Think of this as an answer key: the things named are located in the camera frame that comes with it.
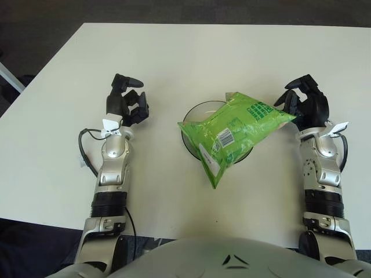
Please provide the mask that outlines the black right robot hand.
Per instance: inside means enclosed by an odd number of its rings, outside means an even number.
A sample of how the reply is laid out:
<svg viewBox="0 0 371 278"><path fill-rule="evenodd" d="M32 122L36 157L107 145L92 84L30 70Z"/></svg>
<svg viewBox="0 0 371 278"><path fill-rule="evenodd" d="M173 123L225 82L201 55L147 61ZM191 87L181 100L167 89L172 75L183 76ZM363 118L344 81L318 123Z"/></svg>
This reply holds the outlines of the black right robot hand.
<svg viewBox="0 0 371 278"><path fill-rule="evenodd" d="M325 127L329 119L328 99L310 74L289 82L285 89L274 106L283 104L283 111L295 116L292 122L299 131Z"/></svg>

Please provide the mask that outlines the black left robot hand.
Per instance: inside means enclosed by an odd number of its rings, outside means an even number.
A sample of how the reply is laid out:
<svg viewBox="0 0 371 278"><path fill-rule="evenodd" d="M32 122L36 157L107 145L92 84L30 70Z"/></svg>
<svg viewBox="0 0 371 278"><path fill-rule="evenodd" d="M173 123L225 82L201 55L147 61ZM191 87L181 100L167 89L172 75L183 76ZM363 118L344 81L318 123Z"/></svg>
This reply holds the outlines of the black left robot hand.
<svg viewBox="0 0 371 278"><path fill-rule="evenodd" d="M134 88L142 88L144 83L138 79L115 74L111 93L106 99L106 113L122 117L122 126L131 127L149 117L146 94L138 94Z"/></svg>

